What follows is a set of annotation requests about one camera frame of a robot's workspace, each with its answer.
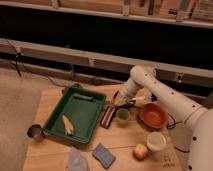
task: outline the concrete floor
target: concrete floor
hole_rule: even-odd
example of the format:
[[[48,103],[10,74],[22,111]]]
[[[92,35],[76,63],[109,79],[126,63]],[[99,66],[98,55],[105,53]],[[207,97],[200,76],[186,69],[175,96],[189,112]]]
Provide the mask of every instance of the concrete floor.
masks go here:
[[[41,92],[56,87],[37,75],[0,68],[0,170],[21,171],[25,160],[28,137],[27,129],[32,124],[39,104]],[[56,80],[70,85],[71,81]],[[178,125],[169,131],[174,144],[188,149],[190,131]],[[177,151],[183,168],[187,154]]]

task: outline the dark green plastic tray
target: dark green plastic tray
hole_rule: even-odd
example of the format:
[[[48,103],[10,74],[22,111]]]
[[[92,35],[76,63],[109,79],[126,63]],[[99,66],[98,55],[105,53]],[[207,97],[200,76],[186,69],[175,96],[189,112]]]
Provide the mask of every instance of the dark green plastic tray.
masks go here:
[[[76,98],[74,93],[93,97],[92,100]],[[46,121],[43,129],[46,133],[88,144],[100,116],[106,95],[95,91],[71,87],[63,95],[54,111]],[[74,127],[73,135],[66,135],[62,115],[67,116]]]

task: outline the cable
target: cable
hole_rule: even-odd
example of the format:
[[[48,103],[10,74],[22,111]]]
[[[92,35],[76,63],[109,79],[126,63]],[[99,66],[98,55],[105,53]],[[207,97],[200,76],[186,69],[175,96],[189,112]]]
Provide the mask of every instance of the cable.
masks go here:
[[[182,153],[189,153],[189,152],[190,152],[189,150],[182,150],[182,149],[180,149],[180,148],[178,148],[178,147],[176,147],[176,146],[174,146],[174,148],[175,148],[176,150],[182,152]]]
[[[174,129],[174,128],[176,127],[177,124],[182,123],[182,121],[176,122],[176,121],[175,121],[175,118],[174,118],[171,114],[168,113],[168,115],[169,115],[169,117],[172,119],[173,123],[172,123],[172,124],[168,124],[168,125],[167,125],[167,129]],[[189,150],[182,150],[182,149],[180,149],[180,148],[177,147],[177,146],[174,146],[174,148],[175,148],[176,150],[182,152],[182,153],[189,153]]]
[[[74,69],[73,64],[69,64],[69,69],[70,69],[71,80],[74,80],[74,77],[75,77],[75,69]]]
[[[38,75],[37,73],[31,71],[29,68],[27,68],[23,62],[23,58],[21,58],[21,63],[22,63],[22,66],[24,67],[25,71],[27,71],[28,73],[31,73],[31,74],[36,74]],[[62,84],[59,84],[59,83],[56,83],[55,81],[53,81],[49,76],[46,76],[46,75],[39,75],[40,77],[43,77],[43,78],[47,78],[53,85],[55,86],[58,86],[58,87],[69,87],[69,85],[62,85]]]
[[[5,39],[5,41],[7,41],[8,45],[9,45],[10,47],[12,47],[13,50],[14,50],[14,52],[16,53],[15,64],[12,63],[12,62],[9,61],[9,60],[2,60],[2,61],[0,61],[0,62],[9,62],[9,63],[11,63],[11,64],[15,67],[15,69],[16,69],[18,75],[21,77],[22,74],[21,74],[21,71],[20,71],[20,69],[19,69],[19,67],[18,67],[18,58],[22,57],[22,56],[21,56],[21,53],[19,53],[19,52],[16,50],[15,46],[14,46],[12,43],[10,43],[10,41],[9,41],[2,33],[0,33],[0,35],[1,35],[1,37],[3,37],[3,38]],[[22,63],[22,65],[23,65],[25,71],[27,71],[27,72],[29,72],[29,73],[32,73],[32,74],[38,75],[37,73],[32,72],[31,70],[29,70],[29,69],[24,65],[23,58],[22,58],[21,63]],[[71,64],[69,64],[70,71],[74,71],[74,67],[73,67],[72,65],[71,65],[71,66],[70,66],[70,65],[71,65]],[[41,77],[44,77],[44,78],[47,78],[47,79],[48,79],[53,85],[55,85],[55,86],[58,86],[58,87],[68,87],[68,85],[62,85],[62,84],[56,83],[55,81],[53,81],[53,80],[52,80],[50,77],[48,77],[48,76],[42,76],[42,75],[40,75],[40,76],[41,76]]]
[[[16,54],[16,60],[15,60],[15,65],[14,66],[15,66],[15,69],[16,69],[19,77],[21,77],[22,76],[21,75],[21,71],[20,71],[20,69],[18,67],[18,58],[20,57],[21,54],[16,50],[15,46],[12,43],[10,43],[10,41],[2,33],[0,33],[0,36],[3,37],[3,39],[8,43],[8,45],[10,47],[12,47],[12,49],[14,50],[14,52]]]
[[[176,127],[177,124],[182,123],[182,121],[176,122],[176,121],[175,121],[175,118],[174,118],[171,114],[168,113],[168,115],[169,115],[169,117],[172,119],[173,123],[172,123],[172,124],[169,124],[169,123],[168,123],[167,129],[174,129],[174,128]]]
[[[16,64],[14,64],[12,61],[10,60],[5,60],[5,59],[2,59],[0,60],[0,62],[7,62],[7,63],[10,63],[15,69],[16,69]]]

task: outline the terracotta bowl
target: terracotta bowl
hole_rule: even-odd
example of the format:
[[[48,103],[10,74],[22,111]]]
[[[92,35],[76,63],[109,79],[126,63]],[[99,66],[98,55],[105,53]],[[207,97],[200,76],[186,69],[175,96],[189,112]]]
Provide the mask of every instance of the terracotta bowl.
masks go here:
[[[139,112],[139,118],[152,128],[163,128],[168,123],[166,111],[158,104],[148,103]]]

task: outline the white paper cup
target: white paper cup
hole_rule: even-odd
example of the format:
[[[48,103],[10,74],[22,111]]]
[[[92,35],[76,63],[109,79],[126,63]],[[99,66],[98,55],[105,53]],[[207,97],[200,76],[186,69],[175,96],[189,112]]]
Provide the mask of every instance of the white paper cup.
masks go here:
[[[152,132],[147,137],[146,145],[151,152],[161,151],[166,147],[166,139],[160,132]]]

